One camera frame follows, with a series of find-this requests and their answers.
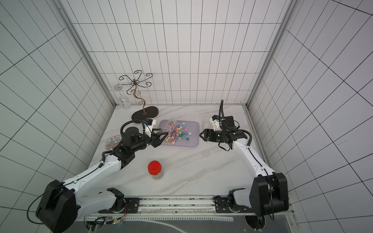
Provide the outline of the clear jar with colourful candies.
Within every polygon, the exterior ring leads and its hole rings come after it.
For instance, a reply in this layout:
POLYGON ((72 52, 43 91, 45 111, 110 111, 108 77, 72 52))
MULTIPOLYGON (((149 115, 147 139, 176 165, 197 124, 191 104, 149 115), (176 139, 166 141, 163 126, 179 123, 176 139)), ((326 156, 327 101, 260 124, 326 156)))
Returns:
POLYGON ((202 120, 201 130, 212 129, 212 123, 210 121, 211 117, 204 117, 202 120))

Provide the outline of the small clear jar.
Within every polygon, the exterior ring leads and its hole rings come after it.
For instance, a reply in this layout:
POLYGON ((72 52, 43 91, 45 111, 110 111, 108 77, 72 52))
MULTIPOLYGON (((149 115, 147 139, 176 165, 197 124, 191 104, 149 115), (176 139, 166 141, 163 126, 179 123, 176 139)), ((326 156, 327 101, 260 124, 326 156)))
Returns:
POLYGON ((168 133, 168 136, 171 136, 175 132, 178 132, 179 123, 177 120, 171 118, 169 120, 162 120, 160 123, 161 132, 168 133))

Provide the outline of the red lid candy jar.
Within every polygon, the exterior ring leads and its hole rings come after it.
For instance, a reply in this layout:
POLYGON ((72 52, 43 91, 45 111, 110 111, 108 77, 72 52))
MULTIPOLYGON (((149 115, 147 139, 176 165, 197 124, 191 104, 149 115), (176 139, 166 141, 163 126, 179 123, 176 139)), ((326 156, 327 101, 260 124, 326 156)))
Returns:
POLYGON ((164 170, 162 165, 158 161, 154 160, 148 164, 148 172, 153 179, 159 180, 163 177, 164 170))

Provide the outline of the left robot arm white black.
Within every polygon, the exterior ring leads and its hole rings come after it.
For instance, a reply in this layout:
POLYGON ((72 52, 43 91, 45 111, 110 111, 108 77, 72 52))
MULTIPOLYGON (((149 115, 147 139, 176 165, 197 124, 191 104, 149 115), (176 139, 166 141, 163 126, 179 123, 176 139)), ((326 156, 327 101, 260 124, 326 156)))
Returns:
POLYGON ((152 118, 124 123, 120 128, 120 142, 113 149, 104 151, 98 164, 65 181, 50 182, 37 198, 40 201, 35 213, 38 224, 45 225, 53 233, 62 233, 76 220, 95 212, 124 211, 127 203, 121 191, 112 187, 92 195, 87 192, 129 165, 137 151, 162 144, 168 132, 154 128, 154 123, 152 118))

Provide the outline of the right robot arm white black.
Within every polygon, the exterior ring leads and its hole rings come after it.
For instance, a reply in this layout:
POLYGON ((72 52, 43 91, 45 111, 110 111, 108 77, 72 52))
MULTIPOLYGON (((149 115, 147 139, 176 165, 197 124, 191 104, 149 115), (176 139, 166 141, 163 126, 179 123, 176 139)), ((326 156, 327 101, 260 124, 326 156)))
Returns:
POLYGON ((288 181, 284 174, 275 172, 251 146, 252 134, 235 125, 232 116, 226 116, 220 102, 219 112, 210 118, 211 129, 204 129, 199 137, 205 142, 217 143, 224 151, 233 151, 247 165, 253 179, 251 188, 236 188, 226 198, 216 196, 217 212, 243 213, 250 211, 258 217, 275 218, 276 213, 289 209, 288 181))

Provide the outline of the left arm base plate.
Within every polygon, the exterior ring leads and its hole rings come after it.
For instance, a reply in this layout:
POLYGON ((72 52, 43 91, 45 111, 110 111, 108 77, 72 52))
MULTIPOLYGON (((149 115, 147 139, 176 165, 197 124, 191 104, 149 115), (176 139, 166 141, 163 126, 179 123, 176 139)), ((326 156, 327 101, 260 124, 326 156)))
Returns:
POLYGON ((124 198, 125 202, 123 203, 123 207, 121 207, 118 211, 115 211, 113 208, 100 210, 98 213, 100 214, 136 214, 139 209, 139 202, 140 198, 124 198))

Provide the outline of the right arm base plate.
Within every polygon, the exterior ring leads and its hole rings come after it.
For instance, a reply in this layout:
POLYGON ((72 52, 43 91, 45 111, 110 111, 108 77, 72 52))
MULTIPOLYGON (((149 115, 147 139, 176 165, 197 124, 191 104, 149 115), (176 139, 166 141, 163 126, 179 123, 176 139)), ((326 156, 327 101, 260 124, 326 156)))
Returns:
POLYGON ((213 203, 215 212, 220 214, 254 213, 251 208, 236 204, 232 195, 227 197, 215 196, 213 203))

